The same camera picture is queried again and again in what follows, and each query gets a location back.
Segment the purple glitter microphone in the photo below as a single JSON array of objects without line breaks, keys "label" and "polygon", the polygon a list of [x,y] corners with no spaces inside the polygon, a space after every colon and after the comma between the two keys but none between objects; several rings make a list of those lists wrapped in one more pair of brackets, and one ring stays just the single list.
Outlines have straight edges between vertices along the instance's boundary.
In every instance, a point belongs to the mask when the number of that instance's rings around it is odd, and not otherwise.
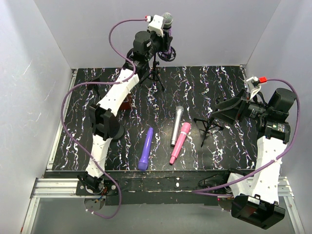
[{"label": "purple glitter microphone", "polygon": [[173,23],[173,17],[170,13],[164,13],[162,15],[162,17],[164,17],[164,26],[163,26],[163,30],[164,29],[172,29],[172,23]]}]

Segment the purple plastic microphone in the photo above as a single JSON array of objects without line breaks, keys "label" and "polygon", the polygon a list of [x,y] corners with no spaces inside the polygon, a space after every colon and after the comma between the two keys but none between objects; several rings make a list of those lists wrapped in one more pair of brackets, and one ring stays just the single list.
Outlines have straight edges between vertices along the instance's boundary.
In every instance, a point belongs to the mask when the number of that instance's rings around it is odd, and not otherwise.
[{"label": "purple plastic microphone", "polygon": [[138,169],[140,171],[146,171],[148,168],[153,133],[154,133],[154,129],[150,127],[145,138],[141,158],[138,162]]}]

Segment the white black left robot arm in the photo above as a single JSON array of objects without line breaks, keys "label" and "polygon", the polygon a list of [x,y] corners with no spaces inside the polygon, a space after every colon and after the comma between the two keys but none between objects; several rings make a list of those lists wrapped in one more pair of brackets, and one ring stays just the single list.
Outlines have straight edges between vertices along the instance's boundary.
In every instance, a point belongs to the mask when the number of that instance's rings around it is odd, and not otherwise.
[{"label": "white black left robot arm", "polygon": [[133,47],[126,55],[117,83],[97,103],[89,107],[89,117],[93,133],[92,158],[89,160],[86,172],[78,176],[86,191],[98,195],[104,190],[101,176],[109,145],[112,140],[121,138],[124,128],[117,120],[117,113],[130,91],[141,79],[146,79],[149,61],[158,56],[163,61],[172,61],[176,51],[171,47],[173,37],[171,27],[163,30],[163,36],[148,29],[135,34]]}]

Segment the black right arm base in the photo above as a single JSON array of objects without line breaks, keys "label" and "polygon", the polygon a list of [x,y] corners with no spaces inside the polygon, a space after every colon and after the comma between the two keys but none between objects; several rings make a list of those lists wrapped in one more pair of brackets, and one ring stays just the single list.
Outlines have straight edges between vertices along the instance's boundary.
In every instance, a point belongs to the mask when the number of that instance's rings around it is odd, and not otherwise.
[{"label": "black right arm base", "polygon": [[[228,170],[225,170],[223,172],[217,173],[215,175],[211,175],[205,179],[202,179],[198,182],[197,184],[197,189],[206,189],[206,188],[210,188],[210,187],[215,187],[215,186],[219,186],[221,184],[225,184],[227,183],[227,180],[229,178],[230,172]],[[209,193],[213,193],[213,194],[227,194],[227,193],[231,193],[230,192],[230,187],[223,187],[217,190],[211,190],[209,191]]]}]

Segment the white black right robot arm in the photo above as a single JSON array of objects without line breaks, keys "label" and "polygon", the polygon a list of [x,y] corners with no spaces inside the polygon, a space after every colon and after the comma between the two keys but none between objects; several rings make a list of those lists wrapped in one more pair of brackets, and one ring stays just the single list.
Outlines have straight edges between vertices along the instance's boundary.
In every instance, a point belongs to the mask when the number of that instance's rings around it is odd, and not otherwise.
[{"label": "white black right robot arm", "polygon": [[281,160],[290,140],[291,128],[286,122],[289,110],[296,100],[296,94],[285,88],[278,88],[268,104],[253,102],[241,90],[236,96],[216,105],[212,118],[233,124],[243,118],[257,122],[257,160],[259,170],[248,183],[243,176],[231,172],[228,187],[234,196],[231,215],[237,219],[258,226],[264,230],[281,221],[285,209],[279,206],[278,178]]}]

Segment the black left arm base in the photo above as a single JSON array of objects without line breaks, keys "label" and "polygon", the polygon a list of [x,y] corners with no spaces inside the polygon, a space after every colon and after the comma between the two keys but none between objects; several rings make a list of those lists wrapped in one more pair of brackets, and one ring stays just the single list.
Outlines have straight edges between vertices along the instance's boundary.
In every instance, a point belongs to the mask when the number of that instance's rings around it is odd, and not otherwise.
[{"label": "black left arm base", "polygon": [[116,184],[103,176],[97,178],[83,173],[77,178],[76,195],[118,195]]}]

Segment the small black tripod stand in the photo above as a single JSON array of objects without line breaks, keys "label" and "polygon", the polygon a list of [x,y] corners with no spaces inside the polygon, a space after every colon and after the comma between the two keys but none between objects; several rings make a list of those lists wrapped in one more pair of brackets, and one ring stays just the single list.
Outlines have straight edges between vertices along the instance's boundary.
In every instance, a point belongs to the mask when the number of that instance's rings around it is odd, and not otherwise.
[{"label": "small black tripod stand", "polygon": [[218,110],[218,108],[215,108],[213,112],[211,112],[211,116],[209,117],[208,120],[206,119],[199,119],[199,118],[194,118],[193,121],[195,122],[195,124],[197,124],[197,122],[202,122],[204,129],[199,129],[200,135],[202,136],[202,142],[200,147],[203,147],[204,145],[204,141],[207,138],[207,136],[212,135],[212,133],[210,132],[210,130],[214,129],[214,128],[219,128],[220,131],[224,130],[224,127],[219,125],[218,123],[215,122],[215,118],[212,117],[212,114],[214,112],[216,112]]}]

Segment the tall black tripod stand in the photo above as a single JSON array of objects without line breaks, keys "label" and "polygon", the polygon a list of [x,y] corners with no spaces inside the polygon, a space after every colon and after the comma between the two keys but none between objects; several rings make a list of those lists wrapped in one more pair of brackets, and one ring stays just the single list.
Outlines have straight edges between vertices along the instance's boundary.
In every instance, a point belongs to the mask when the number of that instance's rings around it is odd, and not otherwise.
[{"label": "tall black tripod stand", "polygon": [[[169,50],[167,52],[157,52],[158,57],[165,62],[171,62],[174,61],[176,58],[176,50],[174,47],[170,46]],[[165,87],[162,83],[162,81],[160,80],[160,74],[159,74],[159,61],[156,60],[156,55],[154,55],[154,60],[153,60],[153,66],[149,72],[148,75],[146,75],[140,82],[139,85],[142,85],[143,82],[146,79],[151,80],[152,82],[159,82],[159,84],[161,85],[161,89],[162,91],[165,91]]]}]

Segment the black round-base stand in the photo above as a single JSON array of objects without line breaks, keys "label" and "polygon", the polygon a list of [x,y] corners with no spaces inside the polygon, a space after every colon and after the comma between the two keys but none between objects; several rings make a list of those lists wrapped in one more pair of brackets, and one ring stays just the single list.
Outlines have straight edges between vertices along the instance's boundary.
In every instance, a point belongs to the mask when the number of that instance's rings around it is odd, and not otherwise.
[{"label": "black round-base stand", "polygon": [[123,135],[123,127],[117,119],[118,110],[128,94],[126,83],[114,84],[108,93],[89,107],[93,141],[110,141]]}]

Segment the pink microphone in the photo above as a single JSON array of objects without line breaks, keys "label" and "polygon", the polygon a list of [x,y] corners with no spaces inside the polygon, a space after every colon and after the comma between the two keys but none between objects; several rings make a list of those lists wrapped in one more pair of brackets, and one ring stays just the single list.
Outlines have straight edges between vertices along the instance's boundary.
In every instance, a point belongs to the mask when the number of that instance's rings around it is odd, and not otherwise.
[{"label": "pink microphone", "polygon": [[171,154],[171,158],[170,158],[170,161],[169,161],[170,165],[173,165],[174,162],[176,161],[176,159],[178,158],[180,150],[181,150],[181,148],[183,146],[185,138],[188,135],[190,129],[191,129],[191,124],[190,123],[185,122],[182,125],[181,131],[180,131],[180,135],[179,135],[179,137],[177,139],[177,142],[176,142],[175,147],[173,149],[173,152]]}]

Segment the silver microphone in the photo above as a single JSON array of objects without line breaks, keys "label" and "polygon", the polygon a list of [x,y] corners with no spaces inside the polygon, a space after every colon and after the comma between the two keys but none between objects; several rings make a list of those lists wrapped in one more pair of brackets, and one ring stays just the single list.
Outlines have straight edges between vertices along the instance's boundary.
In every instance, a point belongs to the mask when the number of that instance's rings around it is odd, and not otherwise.
[{"label": "silver microphone", "polygon": [[177,138],[178,138],[178,133],[179,133],[179,129],[180,129],[180,122],[183,116],[183,112],[184,112],[184,108],[182,106],[177,106],[176,110],[175,110],[175,121],[173,124],[173,130],[172,130],[172,135],[171,135],[171,142],[170,142],[170,146],[174,147],[176,142],[177,142]]}]

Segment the brown wooden metronome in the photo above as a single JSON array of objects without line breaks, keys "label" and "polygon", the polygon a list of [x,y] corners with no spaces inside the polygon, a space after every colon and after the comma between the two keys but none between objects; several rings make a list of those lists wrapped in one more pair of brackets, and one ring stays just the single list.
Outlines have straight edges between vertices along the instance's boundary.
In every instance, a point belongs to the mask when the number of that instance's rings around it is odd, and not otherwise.
[{"label": "brown wooden metronome", "polygon": [[124,99],[120,106],[120,110],[131,110],[132,108],[132,96],[128,94],[127,97]]}]

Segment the aluminium table rail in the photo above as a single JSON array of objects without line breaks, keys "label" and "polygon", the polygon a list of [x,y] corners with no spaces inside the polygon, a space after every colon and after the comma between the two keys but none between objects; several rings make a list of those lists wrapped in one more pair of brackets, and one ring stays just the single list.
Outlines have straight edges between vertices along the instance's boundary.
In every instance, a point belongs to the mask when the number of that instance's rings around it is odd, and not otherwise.
[{"label": "aluminium table rail", "polygon": [[[74,86],[76,76],[77,69],[73,69],[69,89],[71,89]],[[53,166],[53,162],[55,160],[55,155],[61,133],[62,133],[62,124],[60,121],[55,139],[53,141],[53,147],[48,159],[46,172],[54,172],[51,171],[51,169]],[[20,233],[21,234],[31,233],[41,198],[95,199],[96,196],[93,195],[87,196],[76,195],[77,184],[78,184],[77,178],[36,178],[30,196],[30,203]]]}]

